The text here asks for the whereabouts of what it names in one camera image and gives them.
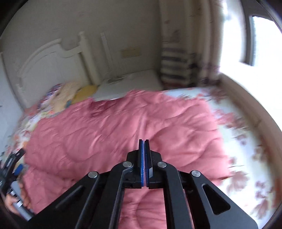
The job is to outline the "person's left hand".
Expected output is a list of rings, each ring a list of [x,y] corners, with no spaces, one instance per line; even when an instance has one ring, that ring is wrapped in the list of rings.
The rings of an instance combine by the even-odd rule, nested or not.
[[[12,183],[12,188],[16,190],[16,195],[11,195],[11,194],[7,194],[3,200],[4,200],[4,205],[6,207],[7,210],[9,210],[10,212],[14,213],[15,215],[20,216],[20,212],[15,208],[14,204],[16,204],[19,200],[22,201],[23,206],[26,209],[31,209],[31,200],[28,196],[28,193],[25,189],[24,184],[22,184],[19,181],[14,181]]]

